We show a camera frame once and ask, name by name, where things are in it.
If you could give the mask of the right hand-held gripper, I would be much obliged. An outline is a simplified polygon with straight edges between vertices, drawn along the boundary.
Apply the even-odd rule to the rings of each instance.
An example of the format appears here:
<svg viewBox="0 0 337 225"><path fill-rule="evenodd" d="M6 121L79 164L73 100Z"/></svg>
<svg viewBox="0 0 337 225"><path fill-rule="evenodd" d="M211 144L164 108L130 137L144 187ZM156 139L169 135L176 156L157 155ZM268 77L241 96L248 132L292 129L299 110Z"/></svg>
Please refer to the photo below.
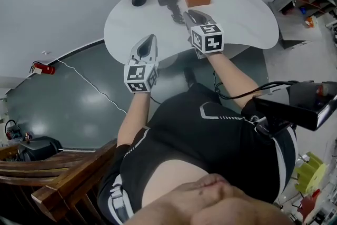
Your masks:
<svg viewBox="0 0 337 225"><path fill-rule="evenodd" d="M207 54L224 50L224 31L222 26L214 23L209 14L189 9L183 13L185 25L190 37L189 43L194 48L198 59L206 58Z"/></svg>

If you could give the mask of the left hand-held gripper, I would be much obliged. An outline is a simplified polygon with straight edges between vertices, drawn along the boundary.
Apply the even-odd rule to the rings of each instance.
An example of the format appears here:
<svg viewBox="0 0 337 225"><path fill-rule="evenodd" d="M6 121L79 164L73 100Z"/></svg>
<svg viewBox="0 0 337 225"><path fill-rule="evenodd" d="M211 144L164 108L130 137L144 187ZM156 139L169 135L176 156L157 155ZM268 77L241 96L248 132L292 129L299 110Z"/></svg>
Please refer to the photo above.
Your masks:
<svg viewBox="0 0 337 225"><path fill-rule="evenodd" d="M158 63L145 61L156 59L157 38L154 34L142 38L132 47L129 63L124 66L124 83L131 93L151 92L158 79Z"/></svg>

